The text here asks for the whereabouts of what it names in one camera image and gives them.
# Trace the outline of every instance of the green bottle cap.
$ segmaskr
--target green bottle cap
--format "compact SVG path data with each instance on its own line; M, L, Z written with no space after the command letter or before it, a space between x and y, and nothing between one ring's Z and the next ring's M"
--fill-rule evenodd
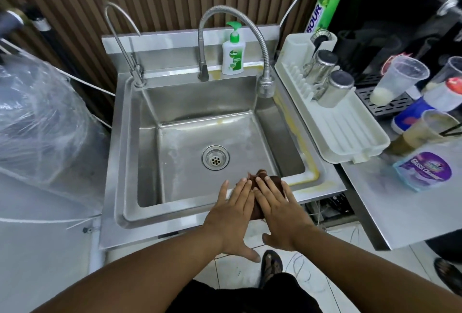
M226 24L230 25L234 28L234 32L230 35L230 42L231 43L239 43L239 32L237 31L242 25L237 21L229 21Z

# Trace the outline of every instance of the plastic cup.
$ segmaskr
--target plastic cup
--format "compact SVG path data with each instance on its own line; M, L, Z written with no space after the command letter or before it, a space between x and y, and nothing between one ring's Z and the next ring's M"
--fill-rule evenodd
M459 77L462 78L462 57L453 56L448 59L444 67L427 83L423 91L431 90L445 80Z
M459 121L448 113L427 110L410 128L393 140L384 152L391 155L405 156L428 142L454 139L454 137L444 137L440 133L457 124L459 124ZM458 128L451 133L460 132L461 130Z
M419 60L398 56L391 61L387 72L372 92L370 101L377 106L385 106L429 75L430 70Z

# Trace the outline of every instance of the sandal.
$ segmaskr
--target sandal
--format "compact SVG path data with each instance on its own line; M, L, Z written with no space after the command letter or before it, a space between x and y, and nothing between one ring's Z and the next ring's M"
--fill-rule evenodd
M462 296L462 273L442 258L435 259L433 266L441 281L456 295Z
M273 250L265 251L262 259L262 272L258 288L263 288L274 275L282 273L282 269L282 259L279 255Z

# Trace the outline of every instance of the sink drain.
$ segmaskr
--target sink drain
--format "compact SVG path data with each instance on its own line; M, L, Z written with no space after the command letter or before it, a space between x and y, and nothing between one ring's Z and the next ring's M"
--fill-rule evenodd
M230 161L227 150L220 145L212 145L202 153L202 163L209 170L220 170L225 168Z

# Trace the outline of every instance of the hand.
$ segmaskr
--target hand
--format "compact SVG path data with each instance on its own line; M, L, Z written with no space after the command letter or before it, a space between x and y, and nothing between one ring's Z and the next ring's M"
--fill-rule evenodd
M265 177L265 181L268 186L257 177L256 182L261 191L254 188L255 197L271 232L271 235L263 234L263 242L281 250L296 251L296 240L300 232L306 228L317 228L302 206L297 203L285 181L282 182L282 187L286 197L281 194L270 177Z
M244 244L244 235L254 208L255 195L252 181L242 178L226 200L228 181L225 181L218 193L218 201L204 221L204 229L217 234L221 242L220 253L247 258L260 262L260 256Z

